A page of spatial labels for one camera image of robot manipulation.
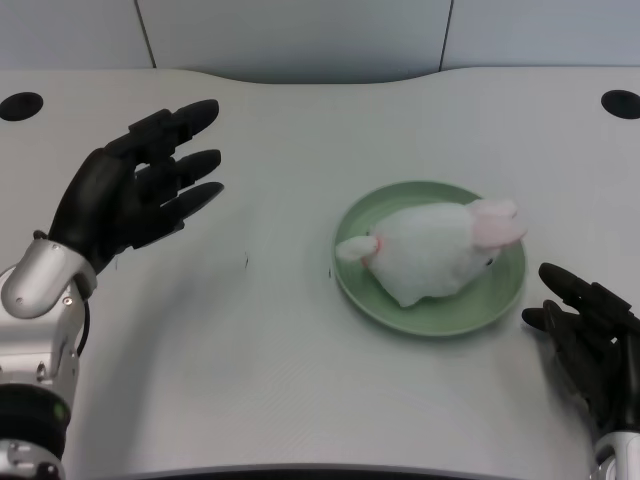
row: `pink inner ear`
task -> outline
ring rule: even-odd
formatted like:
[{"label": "pink inner ear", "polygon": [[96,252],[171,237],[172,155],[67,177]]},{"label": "pink inner ear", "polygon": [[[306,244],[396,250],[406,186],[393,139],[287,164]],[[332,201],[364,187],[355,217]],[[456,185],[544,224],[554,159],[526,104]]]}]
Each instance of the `pink inner ear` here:
[{"label": "pink inner ear", "polygon": [[515,220],[494,215],[477,215],[473,224],[473,244],[479,248],[503,248],[516,243],[527,229]]},{"label": "pink inner ear", "polygon": [[518,213],[518,206],[513,200],[476,200],[467,205],[474,215],[495,215],[513,218]]}]

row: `robotic hand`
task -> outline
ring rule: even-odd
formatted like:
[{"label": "robotic hand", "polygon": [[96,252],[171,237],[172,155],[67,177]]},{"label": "robotic hand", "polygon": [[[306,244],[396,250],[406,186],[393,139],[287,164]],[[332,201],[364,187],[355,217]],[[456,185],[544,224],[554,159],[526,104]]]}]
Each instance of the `robotic hand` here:
[{"label": "robotic hand", "polygon": [[640,479],[640,322],[631,305],[597,283],[543,263],[542,281],[578,314],[553,301],[522,312],[547,332],[561,368],[585,399],[601,434],[593,480]]},{"label": "robotic hand", "polygon": [[[96,275],[127,247],[184,228],[184,219],[223,190],[204,183],[179,194],[220,164],[218,150],[171,158],[217,116],[215,100],[161,110],[95,150],[49,234],[36,231],[22,260],[0,275],[1,479],[64,478],[60,459]],[[141,164],[148,166],[137,170]]]}]

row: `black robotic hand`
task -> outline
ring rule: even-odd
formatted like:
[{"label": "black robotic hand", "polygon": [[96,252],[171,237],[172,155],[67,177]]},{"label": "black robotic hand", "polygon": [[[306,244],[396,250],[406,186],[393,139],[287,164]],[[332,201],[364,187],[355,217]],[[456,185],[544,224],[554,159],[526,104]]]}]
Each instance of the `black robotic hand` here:
[{"label": "black robotic hand", "polygon": [[640,428],[640,322],[631,305],[597,283],[549,263],[542,281],[578,313],[546,300],[522,312],[523,320],[547,332],[556,357],[589,406],[602,434]]},{"label": "black robotic hand", "polygon": [[[100,273],[127,247],[141,248],[184,228],[184,219],[224,186],[204,183],[178,193],[213,171],[220,164],[220,152],[207,150],[177,162],[171,155],[217,116],[215,100],[173,114],[160,110],[95,150],[67,188],[49,240],[80,253]],[[136,171],[141,164],[148,166]],[[46,235],[36,232],[36,236]]]}]

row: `white plush rabbit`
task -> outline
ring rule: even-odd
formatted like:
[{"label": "white plush rabbit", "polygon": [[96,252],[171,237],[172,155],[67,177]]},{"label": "white plush rabbit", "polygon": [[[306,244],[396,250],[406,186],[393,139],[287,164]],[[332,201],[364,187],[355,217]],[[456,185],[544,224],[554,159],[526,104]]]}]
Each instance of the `white plush rabbit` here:
[{"label": "white plush rabbit", "polygon": [[510,200],[405,208],[368,232],[340,243],[342,261],[361,260],[401,307],[460,291],[526,229]]}]

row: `white table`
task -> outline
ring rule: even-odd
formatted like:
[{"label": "white table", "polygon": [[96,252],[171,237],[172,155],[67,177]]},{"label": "white table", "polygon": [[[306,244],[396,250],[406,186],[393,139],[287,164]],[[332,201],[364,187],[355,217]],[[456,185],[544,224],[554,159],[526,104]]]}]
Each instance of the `white table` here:
[{"label": "white table", "polygon": [[[223,195],[99,277],[69,477],[326,462],[586,478],[592,439],[519,310],[551,296],[542,261],[640,303],[640,121],[602,109],[615,88],[640,91],[640,69],[472,69],[363,86],[0,72],[0,99],[45,101],[30,120],[0,122],[5,266],[49,227],[94,148],[163,107],[221,106],[178,153],[219,148],[211,178]],[[448,341],[397,334],[329,278],[344,210],[409,179],[520,203],[528,285],[503,322]]]}]

